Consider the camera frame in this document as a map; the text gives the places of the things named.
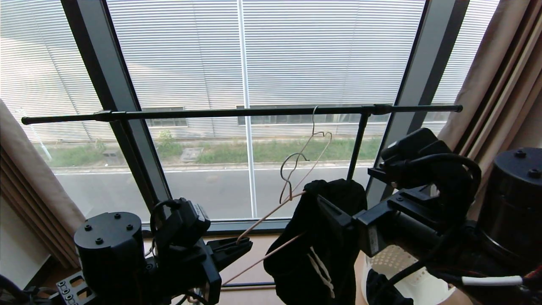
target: road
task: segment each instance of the road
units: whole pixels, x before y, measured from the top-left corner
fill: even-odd
[[[294,172],[291,178],[294,186],[307,171],[307,168],[300,168]],[[345,167],[315,168],[305,181],[346,178],[347,171]],[[246,169],[167,171],[165,176],[174,198],[182,196],[202,205],[211,219],[251,218]],[[139,215],[143,221],[149,220],[149,211],[130,172],[57,174],[57,178],[86,217],[128,211]],[[366,186],[369,180],[366,168],[357,168],[354,180]],[[283,180],[278,169],[262,168],[255,169],[255,181],[257,216],[262,217],[279,203]],[[290,217],[296,203],[297,200],[286,204],[273,216]]]

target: clothes hanger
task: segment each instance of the clothes hanger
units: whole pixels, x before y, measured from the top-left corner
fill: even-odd
[[[259,225],[260,223],[262,223],[262,221],[266,220],[269,216],[271,216],[271,214],[275,213],[279,208],[281,208],[282,206],[284,206],[285,203],[289,202],[289,201],[292,201],[294,198],[298,197],[298,196],[301,196],[303,194],[305,194],[305,191],[302,191],[298,194],[293,194],[293,191],[295,191],[300,185],[301,183],[303,182],[303,180],[312,172],[312,170],[314,169],[314,167],[316,167],[316,165],[318,164],[318,162],[320,161],[320,158],[322,157],[322,155],[325,153],[325,151],[327,150],[327,147],[329,147],[330,143],[331,143],[331,140],[333,138],[333,135],[331,134],[331,132],[323,132],[323,131],[319,131],[319,132],[314,132],[314,127],[315,127],[315,123],[314,123],[314,114],[316,112],[316,109],[318,108],[318,106],[314,107],[314,110],[312,112],[312,133],[311,133],[311,136],[309,137],[309,139],[307,140],[307,142],[305,143],[305,145],[303,146],[303,148],[299,151],[299,152],[295,152],[291,155],[289,155],[288,157],[286,157],[286,159],[284,160],[284,162],[282,163],[281,167],[280,167],[280,176],[281,178],[285,181],[285,184],[284,184],[284,187],[282,188],[282,192],[280,194],[280,204],[274,208],[271,212],[269,212],[267,215],[265,215],[264,217],[262,217],[260,220],[258,220],[255,224],[253,224],[250,228],[248,228],[246,231],[244,231],[237,239],[237,243],[239,243],[239,241],[244,237],[246,236],[250,231],[252,231],[252,229],[254,229],[257,225]],[[318,156],[318,158],[316,159],[314,165],[312,165],[311,169],[307,172],[307,174],[305,174],[305,176],[303,176],[303,178],[295,185],[294,188],[292,188],[292,183],[290,182],[290,177],[292,176],[292,173],[296,170],[297,166],[298,166],[298,161],[299,161],[299,158],[300,157],[303,157],[303,159],[305,161],[309,161],[305,155],[303,154],[303,151],[304,149],[307,147],[307,145],[309,144],[309,142],[312,140],[312,138],[315,136],[315,135],[319,135],[321,134],[323,137],[325,137],[326,135],[329,134],[330,136],[330,140],[327,142],[326,146],[324,147],[324,149],[322,150],[322,152],[320,153],[320,155]],[[295,160],[295,165],[294,165],[294,168],[290,171],[290,173],[288,174],[288,177],[287,178],[284,178],[284,174],[283,174],[283,169],[284,169],[284,165],[286,164],[286,162],[293,156],[297,155],[298,157],[296,158]],[[282,196],[284,195],[284,191],[286,190],[286,186],[289,186],[289,196],[287,198],[284,199],[284,201],[282,200]],[[238,274],[236,274],[235,276],[233,276],[232,278],[230,278],[229,280],[225,281],[222,285],[226,285],[228,284],[229,282],[231,282],[232,280],[236,279],[238,276],[240,276],[241,274],[247,272],[248,270],[250,270],[252,267],[258,265],[260,262],[262,262],[264,259],[270,257],[271,255],[277,253],[278,251],[280,251],[282,248],[286,247],[287,245],[289,245],[290,243],[294,242],[295,240],[297,240],[298,238],[300,238],[301,236],[303,236],[303,234],[305,234],[305,232],[295,236],[294,238],[290,239],[289,241],[285,242],[284,244],[280,245],[279,247],[277,247],[275,250],[271,251],[270,253],[268,253],[267,255],[265,255],[264,257],[262,257],[260,260],[258,260],[257,262],[255,262],[254,264],[252,264],[251,266],[245,268],[243,271],[239,272]],[[333,293],[333,285],[331,284],[331,278],[329,276],[329,273],[327,272],[327,269],[324,265],[324,263],[320,260],[320,258],[318,257],[318,255],[314,252],[314,250],[312,249],[311,247],[311,250],[312,250],[312,253],[314,254],[314,259],[309,255],[309,259],[311,261],[311,264],[313,265],[315,271],[317,272],[317,274],[320,276],[320,278],[322,279],[322,282],[329,287],[330,291],[331,291],[331,295],[332,297],[334,298],[334,293]],[[320,272],[320,269],[322,269],[324,271],[324,274],[327,276],[324,277],[321,272]]]
[[[288,157],[286,157],[286,159],[283,161],[281,167],[280,167],[280,176],[281,178],[285,181],[284,183],[284,186],[282,188],[282,192],[280,193],[280,199],[279,199],[279,205],[274,208],[273,210],[271,210],[271,212],[267,213],[267,215],[265,215],[264,217],[262,217],[260,220],[258,220],[255,224],[251,225],[250,228],[246,229],[241,235],[239,235],[239,237],[237,238],[237,244],[239,244],[239,242],[241,241],[241,239],[243,237],[245,237],[250,231],[252,231],[257,225],[259,225],[260,223],[262,223],[264,220],[266,220],[269,216],[271,216],[273,213],[275,213],[279,208],[283,207],[285,203],[289,202],[289,201],[292,201],[294,198],[298,197],[298,196],[301,196],[305,193],[305,191],[301,192],[301,193],[298,193],[298,194],[293,194],[293,191],[295,191],[300,185],[301,183],[303,183],[303,180],[305,180],[305,178],[312,172],[312,170],[316,167],[316,165],[318,164],[318,162],[320,161],[320,158],[322,158],[322,155],[326,152],[327,150],[327,147],[330,146],[331,144],[331,140],[333,139],[333,135],[331,134],[331,132],[323,132],[323,131],[319,131],[319,132],[314,132],[314,127],[315,127],[315,123],[314,123],[314,113],[316,112],[316,109],[318,108],[318,106],[314,107],[314,110],[312,111],[312,133],[311,133],[311,136],[310,138],[307,140],[307,143],[305,143],[305,145],[303,146],[303,148],[299,151],[299,152],[295,152],[291,155],[289,155]],[[292,176],[292,173],[295,171],[295,169],[297,168],[298,166],[298,161],[299,161],[299,158],[302,156],[303,159],[305,161],[309,161],[305,155],[303,154],[303,151],[304,149],[307,147],[307,145],[309,144],[309,142],[312,140],[312,138],[315,136],[315,135],[322,135],[323,137],[325,137],[326,135],[330,136],[330,140],[327,142],[326,146],[324,147],[324,149],[322,150],[322,152],[320,153],[320,155],[318,156],[318,158],[316,159],[315,163],[312,165],[311,169],[307,172],[307,174],[305,174],[305,176],[303,176],[303,178],[301,178],[301,180],[298,182],[298,184],[295,185],[294,188],[292,188],[292,183],[290,182],[290,177]],[[286,164],[286,162],[292,157],[292,156],[295,156],[297,155],[298,157],[296,158],[295,160],[295,165],[294,165],[294,168],[290,171],[290,173],[288,174],[288,178],[284,178],[284,174],[282,173],[283,169],[284,169],[284,165]],[[284,191],[286,190],[286,186],[289,186],[289,196],[282,200],[282,196],[284,195]]]

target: corrugated metal wall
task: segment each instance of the corrugated metal wall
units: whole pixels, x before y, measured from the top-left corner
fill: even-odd
[[[454,101],[497,0],[471,0],[434,101]],[[109,0],[138,99],[145,107],[242,106],[237,1]],[[423,1],[244,0],[251,105],[391,103]],[[0,97],[17,119],[101,109],[60,1],[1,0]],[[427,122],[438,131],[444,122]],[[114,141],[99,122],[24,126],[32,141]],[[355,133],[356,124],[318,130]],[[366,134],[381,134],[370,123]],[[309,124],[253,125],[254,137],[306,135]],[[236,118],[152,127],[178,138],[244,137]]]

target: black garment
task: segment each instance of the black garment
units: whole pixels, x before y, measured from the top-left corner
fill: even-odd
[[[365,189],[355,181],[339,179],[313,181],[305,185],[305,191],[292,220],[267,253],[306,233],[265,259],[263,267],[275,279],[276,294],[287,305],[354,305],[354,262],[359,254],[357,241],[346,239],[343,246],[338,245],[316,198],[319,194],[344,212],[354,215],[367,209]],[[330,273],[335,298],[331,298],[330,289],[322,282],[307,256],[311,246]]]
[[[379,274],[374,270],[369,270],[367,276],[367,299],[372,300],[375,294],[379,291],[388,278]],[[384,291],[378,299],[378,303],[369,301],[369,305],[413,305],[414,300],[408,297],[404,297],[395,286],[390,287],[388,290]]]

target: beige curtain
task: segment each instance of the beige curtain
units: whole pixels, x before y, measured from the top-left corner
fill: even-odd
[[[78,266],[73,234],[85,218],[1,100],[0,179],[0,195],[49,253],[64,267]]]
[[[542,1],[501,0],[441,131],[455,153],[476,161],[482,184],[470,218],[477,218],[495,156],[542,144]]]

